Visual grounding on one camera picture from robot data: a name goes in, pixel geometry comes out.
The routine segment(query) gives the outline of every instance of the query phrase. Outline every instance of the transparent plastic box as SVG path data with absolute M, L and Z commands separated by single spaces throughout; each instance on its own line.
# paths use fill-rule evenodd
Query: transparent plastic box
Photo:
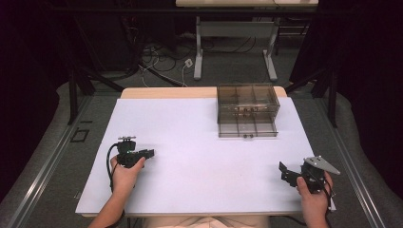
M 276 137 L 278 97 L 269 84 L 217 87 L 219 137 Z

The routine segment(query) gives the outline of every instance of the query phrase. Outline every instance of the black backdrop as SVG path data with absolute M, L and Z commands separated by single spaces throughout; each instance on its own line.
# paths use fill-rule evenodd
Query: black backdrop
M 35 1 L 0 2 L 0 200 L 41 141 L 57 108 L 67 72 Z
M 357 12 L 353 17 L 314 19 L 290 80 L 298 82 L 321 67 L 331 66 L 332 56 L 339 54 L 337 90 L 352 105 L 361 147 L 385 182 L 403 199 L 402 4 L 319 1 L 320 10 L 352 7 Z

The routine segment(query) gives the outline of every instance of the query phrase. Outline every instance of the cable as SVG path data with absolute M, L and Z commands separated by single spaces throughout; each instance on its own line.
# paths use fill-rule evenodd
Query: cable
M 285 217 L 285 218 L 288 218 L 288 219 L 290 219 L 290 220 L 292 220 L 292 221 L 294 221 L 294 222 L 296 222 L 296 223 L 298 223 L 299 225 L 306 226 L 306 223 L 305 223 L 305 222 L 300 221 L 300 220 L 298 220 L 298 219 L 296 219 L 296 218 L 294 218 L 294 217 L 291 217 L 291 216 L 284 216 L 284 217 Z
M 109 150 L 107 151 L 106 154 L 106 170 L 107 170 L 107 175 L 109 176 L 109 180 L 110 180 L 110 189 L 113 192 L 113 179 L 112 179 L 112 173 L 110 173 L 110 167 L 109 167 L 109 156 L 110 156 L 110 151 L 112 151 L 112 148 L 118 146 L 117 143 L 114 143 L 112 146 L 110 146 Z

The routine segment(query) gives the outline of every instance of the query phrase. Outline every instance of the white table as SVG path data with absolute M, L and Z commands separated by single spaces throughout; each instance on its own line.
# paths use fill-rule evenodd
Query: white table
M 271 8 L 314 10 L 318 0 L 176 0 L 177 7 L 186 8 Z M 272 22 L 203 22 L 196 18 L 196 61 L 194 79 L 202 77 L 202 37 L 259 37 L 269 38 L 263 50 L 264 62 L 272 82 L 278 77 L 273 65 L 272 51 L 278 34 L 279 18 Z
M 110 197 L 107 150 L 118 137 L 133 135 L 136 150 L 155 149 L 155 157 L 146 161 L 138 177 L 126 204 L 128 216 L 300 213 L 299 194 L 280 179 L 278 162 L 298 171 L 313 151 L 292 100 L 279 87 L 276 93 L 281 105 L 278 136 L 245 140 L 218 137 L 215 87 L 126 89 L 76 213 L 93 217 L 101 210 Z

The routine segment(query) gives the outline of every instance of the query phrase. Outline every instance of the hand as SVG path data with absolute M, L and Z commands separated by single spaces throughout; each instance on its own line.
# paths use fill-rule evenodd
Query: hand
M 116 156 L 110 160 L 114 168 L 112 196 L 89 227 L 107 227 L 119 220 L 144 162 L 145 158 L 141 158 L 133 167 L 124 168 L 118 164 Z
M 329 194 L 333 187 L 333 181 L 330 175 L 325 172 L 325 188 Z M 301 195 L 302 214 L 309 228 L 328 227 L 326 222 L 326 212 L 328 209 L 328 199 L 324 191 L 311 194 L 303 177 L 297 178 L 297 190 Z
M 110 160 L 113 172 L 113 192 L 131 191 L 137 180 L 137 175 L 144 167 L 145 158 L 139 159 L 131 168 L 124 168 L 118 164 L 117 157 Z

